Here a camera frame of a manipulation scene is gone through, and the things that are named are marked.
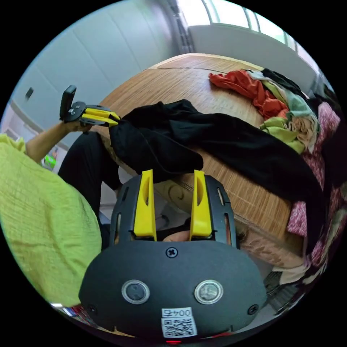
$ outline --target beige cloth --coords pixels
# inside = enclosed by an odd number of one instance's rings
[[[293,283],[295,281],[298,281],[300,278],[302,278],[305,275],[305,272],[308,270],[309,267],[310,267],[309,264],[308,265],[303,264],[297,267],[293,267],[291,269],[285,269],[283,267],[274,266],[272,271],[282,272],[282,275],[279,280],[279,284],[282,285],[282,284],[288,284],[288,283]]]

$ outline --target leg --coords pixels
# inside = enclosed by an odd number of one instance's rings
[[[71,146],[58,175],[88,201],[99,220],[101,183],[111,189],[120,186],[118,165],[111,159],[96,132],[82,134]]]

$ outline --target black cloth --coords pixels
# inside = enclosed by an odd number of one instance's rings
[[[111,159],[98,133],[89,132],[77,138],[68,150],[58,175],[86,198],[98,219],[102,249],[105,249],[109,244],[110,229],[100,223],[101,184],[105,182],[116,190],[121,183],[118,165]]]
[[[266,68],[262,71],[262,73],[265,77],[272,79],[282,87],[290,90],[292,93],[301,96],[305,101],[307,100],[307,97],[301,91],[300,87],[286,76]]]
[[[198,112],[187,100],[134,109],[110,129],[116,155],[138,174],[153,169],[154,182],[201,170],[199,147],[279,197],[305,201],[307,253],[325,222],[320,185],[310,167],[275,137],[229,115]]]

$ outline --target lime green shirt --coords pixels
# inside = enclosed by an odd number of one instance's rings
[[[23,139],[0,134],[0,222],[18,265],[50,303],[79,304],[84,273],[101,251],[86,199],[25,154]]]

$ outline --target hand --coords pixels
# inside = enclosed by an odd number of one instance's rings
[[[92,127],[91,124],[82,125],[81,122],[78,120],[76,120],[74,122],[64,123],[64,126],[66,127],[66,130],[69,133],[76,132],[76,131],[86,132],[86,131],[89,131]]]

